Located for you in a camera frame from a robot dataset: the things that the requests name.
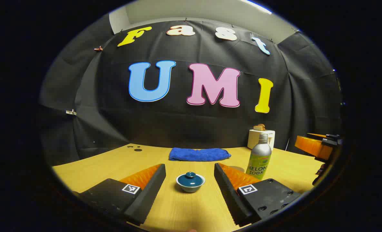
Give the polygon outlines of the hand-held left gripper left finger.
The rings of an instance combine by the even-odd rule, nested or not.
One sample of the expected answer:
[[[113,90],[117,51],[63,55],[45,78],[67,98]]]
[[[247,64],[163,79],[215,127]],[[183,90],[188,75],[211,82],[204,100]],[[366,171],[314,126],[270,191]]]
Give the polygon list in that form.
[[[139,226],[145,223],[165,177],[165,165],[157,164],[121,180],[108,178],[73,194],[114,220]]]

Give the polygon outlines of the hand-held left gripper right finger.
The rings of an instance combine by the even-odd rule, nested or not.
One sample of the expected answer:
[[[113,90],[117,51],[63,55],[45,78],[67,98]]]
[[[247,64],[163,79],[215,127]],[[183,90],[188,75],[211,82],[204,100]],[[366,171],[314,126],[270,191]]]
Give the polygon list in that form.
[[[234,223],[240,227],[272,216],[300,196],[275,179],[259,181],[225,164],[216,163],[213,174]]]

